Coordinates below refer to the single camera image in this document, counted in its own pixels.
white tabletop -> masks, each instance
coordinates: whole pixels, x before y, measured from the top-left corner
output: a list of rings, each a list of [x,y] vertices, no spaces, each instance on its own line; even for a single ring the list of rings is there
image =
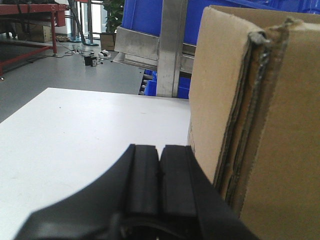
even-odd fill
[[[0,123],[0,239],[82,189],[129,144],[186,145],[184,99],[48,88]]]

